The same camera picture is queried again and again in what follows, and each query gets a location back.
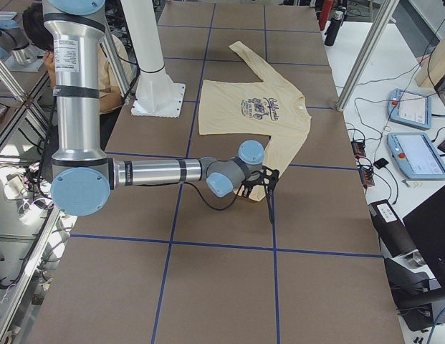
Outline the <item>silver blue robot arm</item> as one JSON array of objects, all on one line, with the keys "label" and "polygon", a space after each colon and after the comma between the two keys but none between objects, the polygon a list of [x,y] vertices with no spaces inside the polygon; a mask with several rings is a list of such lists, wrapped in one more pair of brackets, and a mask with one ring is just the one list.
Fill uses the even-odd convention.
[{"label": "silver blue robot arm", "polygon": [[246,197],[255,186],[272,196],[279,179],[264,165],[264,149],[243,142],[226,161],[212,157],[117,161],[100,146],[97,48],[109,32],[103,1],[44,1],[44,25],[54,38],[59,147],[52,156],[51,197],[66,214],[99,211],[110,192],[124,186],[167,186],[205,181],[218,197]]}]

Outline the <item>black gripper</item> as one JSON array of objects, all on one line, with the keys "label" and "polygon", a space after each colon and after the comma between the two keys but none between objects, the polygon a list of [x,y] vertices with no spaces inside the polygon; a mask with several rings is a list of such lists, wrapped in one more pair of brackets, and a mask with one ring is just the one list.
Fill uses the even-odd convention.
[{"label": "black gripper", "polygon": [[255,186],[261,186],[264,189],[265,196],[269,198],[273,195],[277,182],[279,180],[279,171],[262,166],[262,170],[255,171],[253,174],[242,181],[241,197],[248,198]]}]

